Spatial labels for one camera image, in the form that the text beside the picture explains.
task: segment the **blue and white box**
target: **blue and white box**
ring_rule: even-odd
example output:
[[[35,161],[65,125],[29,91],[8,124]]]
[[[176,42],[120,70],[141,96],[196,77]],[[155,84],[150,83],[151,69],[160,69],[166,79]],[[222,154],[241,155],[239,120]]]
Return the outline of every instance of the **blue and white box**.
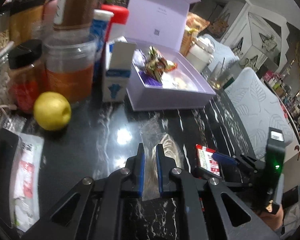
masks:
[[[135,49],[136,44],[127,42],[124,37],[106,42],[102,80],[103,102],[124,100]]]

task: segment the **red bottle cap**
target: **red bottle cap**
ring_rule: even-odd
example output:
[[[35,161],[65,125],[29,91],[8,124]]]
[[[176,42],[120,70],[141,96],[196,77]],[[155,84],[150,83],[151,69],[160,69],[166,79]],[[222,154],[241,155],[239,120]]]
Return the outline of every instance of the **red bottle cap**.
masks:
[[[114,13],[110,23],[126,24],[129,17],[129,10],[122,6],[103,4],[101,10],[106,10]]]

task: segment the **white plastic bag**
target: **white plastic bag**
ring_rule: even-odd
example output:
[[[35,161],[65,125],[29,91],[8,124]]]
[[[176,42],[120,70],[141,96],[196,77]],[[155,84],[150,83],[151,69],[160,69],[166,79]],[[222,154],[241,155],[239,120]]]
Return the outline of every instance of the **white plastic bag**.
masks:
[[[44,140],[17,133],[22,139],[22,157],[16,176],[14,201],[17,228],[26,232],[40,218],[38,177]]]

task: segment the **open box lid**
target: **open box lid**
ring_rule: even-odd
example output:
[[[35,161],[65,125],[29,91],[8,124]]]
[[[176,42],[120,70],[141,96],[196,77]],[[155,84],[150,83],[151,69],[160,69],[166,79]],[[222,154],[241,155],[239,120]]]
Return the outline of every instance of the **open box lid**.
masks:
[[[130,0],[125,37],[179,51],[191,3],[200,0]]]

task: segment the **white bottle cap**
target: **white bottle cap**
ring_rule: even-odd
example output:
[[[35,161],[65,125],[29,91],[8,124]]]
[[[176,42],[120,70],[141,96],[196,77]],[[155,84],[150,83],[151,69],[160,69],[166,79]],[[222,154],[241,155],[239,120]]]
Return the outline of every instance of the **white bottle cap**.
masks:
[[[100,21],[110,21],[113,16],[114,16],[113,12],[96,9],[94,10],[93,18],[95,20],[100,20]]]

